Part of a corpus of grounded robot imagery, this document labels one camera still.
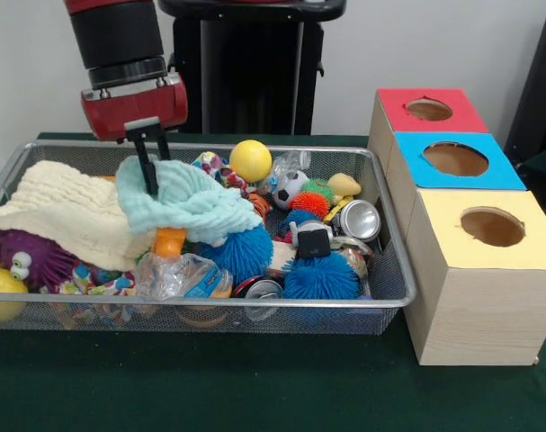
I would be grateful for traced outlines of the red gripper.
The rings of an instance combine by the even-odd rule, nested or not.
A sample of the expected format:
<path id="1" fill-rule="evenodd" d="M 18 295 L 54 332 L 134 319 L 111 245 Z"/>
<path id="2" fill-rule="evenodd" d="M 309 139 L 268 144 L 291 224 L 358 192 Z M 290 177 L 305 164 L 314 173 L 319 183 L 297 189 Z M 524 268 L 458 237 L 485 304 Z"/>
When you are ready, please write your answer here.
<path id="1" fill-rule="evenodd" d="M 178 74 L 100 90 L 86 89 L 81 93 L 81 104 L 93 134 L 101 141 L 124 139 L 128 122 L 156 117 L 162 128 L 171 129 L 185 123 L 188 117 L 186 88 Z M 133 131 L 132 141 L 147 193 L 157 196 L 156 168 L 148 157 L 146 136 L 146 132 Z M 162 160 L 171 159 L 164 130 L 157 132 L 157 147 Z"/>

